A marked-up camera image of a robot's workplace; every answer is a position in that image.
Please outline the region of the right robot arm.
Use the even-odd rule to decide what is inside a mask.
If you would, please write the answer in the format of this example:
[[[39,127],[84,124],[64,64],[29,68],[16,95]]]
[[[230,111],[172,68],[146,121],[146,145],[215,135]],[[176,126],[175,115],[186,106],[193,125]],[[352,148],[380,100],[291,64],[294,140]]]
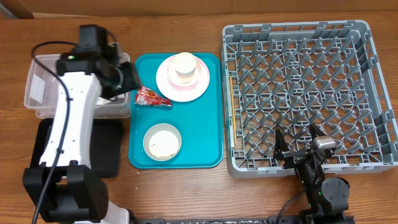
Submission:
[[[335,140],[324,133],[315,124],[310,124],[312,141],[306,149],[291,152],[282,132],[275,131],[273,158],[283,161],[284,169],[293,169],[302,183],[303,190],[293,196],[279,211],[276,223],[354,223],[353,217],[347,217],[349,209],[349,182],[340,177],[325,177],[322,164],[331,158],[336,150]],[[297,216],[283,217],[284,210],[294,200],[305,194],[309,208],[301,210]]]

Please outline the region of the white rice pile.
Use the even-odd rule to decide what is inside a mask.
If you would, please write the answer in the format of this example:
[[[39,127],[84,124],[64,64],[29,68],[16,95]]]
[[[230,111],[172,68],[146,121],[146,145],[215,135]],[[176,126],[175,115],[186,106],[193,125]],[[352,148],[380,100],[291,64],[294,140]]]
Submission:
[[[159,131],[149,139],[149,152],[157,160],[166,161],[179,151],[178,138],[170,131]]]

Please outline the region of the grey bowl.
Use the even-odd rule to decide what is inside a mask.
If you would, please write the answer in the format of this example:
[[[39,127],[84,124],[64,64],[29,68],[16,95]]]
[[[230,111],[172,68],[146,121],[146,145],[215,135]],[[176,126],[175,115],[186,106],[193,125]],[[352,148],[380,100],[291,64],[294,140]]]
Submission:
[[[159,124],[154,125],[153,127],[149,128],[149,129],[147,130],[147,132],[145,133],[145,135],[144,135],[144,139],[143,139],[143,148],[144,148],[145,153],[146,153],[151,159],[153,159],[153,160],[155,160],[155,161],[160,161],[160,160],[155,159],[155,158],[150,154],[150,152],[149,152],[149,139],[150,139],[155,133],[157,133],[157,132],[159,132],[159,131],[170,131],[170,132],[174,133],[174,135],[176,135],[176,137],[178,138],[178,141],[179,141],[179,144],[180,144],[180,148],[181,148],[181,146],[182,146],[182,137],[181,137],[181,134],[180,134],[180,132],[178,131],[177,128],[175,128],[175,127],[172,126],[171,124],[167,124],[167,123],[159,123]]]

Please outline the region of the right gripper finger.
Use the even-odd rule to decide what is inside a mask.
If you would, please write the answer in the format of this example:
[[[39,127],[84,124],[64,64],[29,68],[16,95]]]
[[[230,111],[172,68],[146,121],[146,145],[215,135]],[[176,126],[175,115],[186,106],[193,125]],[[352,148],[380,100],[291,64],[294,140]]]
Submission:
[[[275,146],[273,158],[278,161],[285,160],[285,154],[289,153],[290,149],[284,139],[284,136],[279,128],[275,130]]]
[[[312,139],[326,135],[315,123],[310,123],[309,130]]]

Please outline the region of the red snack wrapper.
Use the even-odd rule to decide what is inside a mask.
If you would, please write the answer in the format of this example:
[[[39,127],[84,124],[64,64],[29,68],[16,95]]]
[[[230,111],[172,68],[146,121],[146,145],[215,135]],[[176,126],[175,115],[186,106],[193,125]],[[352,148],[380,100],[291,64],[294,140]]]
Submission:
[[[141,86],[134,97],[135,105],[142,106],[166,106],[171,107],[172,103],[168,98],[163,98],[155,91],[146,86]]]

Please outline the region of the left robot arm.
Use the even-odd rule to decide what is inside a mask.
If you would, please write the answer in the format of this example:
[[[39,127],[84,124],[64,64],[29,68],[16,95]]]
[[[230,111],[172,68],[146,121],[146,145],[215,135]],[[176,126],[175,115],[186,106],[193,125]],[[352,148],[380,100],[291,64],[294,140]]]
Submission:
[[[140,88],[134,64],[120,61],[109,30],[88,24],[80,26],[78,43],[61,54],[52,76],[60,89],[49,141],[38,166],[26,168],[22,177],[35,205],[33,221],[135,223],[130,210],[110,201],[90,159],[96,101]]]

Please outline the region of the pale green cup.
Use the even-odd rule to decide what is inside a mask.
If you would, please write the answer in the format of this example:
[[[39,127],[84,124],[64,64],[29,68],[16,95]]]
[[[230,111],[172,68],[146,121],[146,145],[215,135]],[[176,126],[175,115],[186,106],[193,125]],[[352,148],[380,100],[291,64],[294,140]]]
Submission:
[[[172,64],[180,82],[186,83],[193,79],[197,67],[197,60],[193,54],[179,53],[175,55]]]

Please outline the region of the pink bowl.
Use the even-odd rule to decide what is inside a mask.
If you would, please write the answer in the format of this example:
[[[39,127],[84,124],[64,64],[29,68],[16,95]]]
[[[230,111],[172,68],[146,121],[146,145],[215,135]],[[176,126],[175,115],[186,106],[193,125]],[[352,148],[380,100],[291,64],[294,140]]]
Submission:
[[[167,78],[169,81],[178,87],[188,87],[195,84],[201,74],[201,65],[196,61],[196,67],[188,73],[178,73],[175,69],[174,58],[169,62],[167,67]]]

